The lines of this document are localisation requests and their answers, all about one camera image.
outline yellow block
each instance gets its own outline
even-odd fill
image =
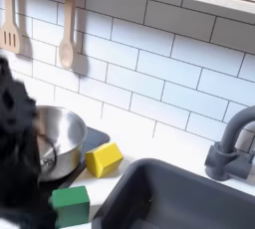
[[[88,171],[95,177],[102,177],[117,169],[124,159],[115,143],[106,143],[85,154]]]

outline black stovetop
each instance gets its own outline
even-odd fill
[[[88,136],[83,145],[80,165],[73,172],[71,172],[71,174],[67,175],[64,178],[54,180],[54,181],[49,181],[49,182],[41,182],[40,189],[42,193],[47,194],[50,197],[52,195],[53,190],[70,187],[70,185],[76,180],[76,178],[86,168],[86,164],[84,161],[84,154],[88,152],[89,150],[92,150],[95,147],[98,147],[109,141],[110,141],[110,137],[106,133],[88,127]]]

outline gray faucet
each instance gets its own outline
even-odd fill
[[[247,179],[254,154],[237,150],[235,144],[242,128],[252,121],[255,121],[255,106],[236,114],[228,123],[221,141],[210,147],[205,160],[205,172],[210,178],[217,181],[225,181],[231,176]]]

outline green block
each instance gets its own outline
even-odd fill
[[[53,191],[52,204],[58,212],[58,227],[89,222],[90,199],[85,186]]]

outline toy block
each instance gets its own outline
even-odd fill
[[[95,177],[103,177],[117,169],[123,159],[115,143],[106,143],[85,154],[87,169]]]
[[[85,186],[55,190],[51,201],[58,213],[58,227],[89,222],[90,199]]]

